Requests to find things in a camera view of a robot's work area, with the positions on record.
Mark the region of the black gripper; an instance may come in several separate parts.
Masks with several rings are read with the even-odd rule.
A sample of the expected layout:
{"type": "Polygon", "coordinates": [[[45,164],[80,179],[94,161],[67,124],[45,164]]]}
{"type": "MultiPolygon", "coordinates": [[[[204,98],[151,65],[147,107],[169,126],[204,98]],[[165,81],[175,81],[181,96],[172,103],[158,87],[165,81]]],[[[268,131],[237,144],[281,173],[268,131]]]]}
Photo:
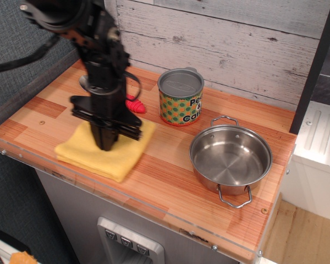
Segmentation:
{"type": "Polygon", "coordinates": [[[88,96],[72,96],[74,116],[90,123],[96,145],[111,150],[118,135],[134,140],[141,137],[142,121],[126,107],[126,87],[118,85],[113,90],[94,87],[88,96]]]}

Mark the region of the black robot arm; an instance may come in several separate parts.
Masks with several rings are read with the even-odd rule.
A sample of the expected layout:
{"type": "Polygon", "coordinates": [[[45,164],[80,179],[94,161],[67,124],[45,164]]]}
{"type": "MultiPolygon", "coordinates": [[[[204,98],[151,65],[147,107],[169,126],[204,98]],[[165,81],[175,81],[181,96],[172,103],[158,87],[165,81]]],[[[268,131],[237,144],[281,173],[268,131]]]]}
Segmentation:
{"type": "Polygon", "coordinates": [[[126,105],[129,54],[103,1],[22,1],[20,9],[39,27],[71,41],[87,74],[79,79],[88,96],[72,96],[72,114],[86,120],[96,145],[109,151],[119,135],[138,140],[141,120],[126,105]]]}

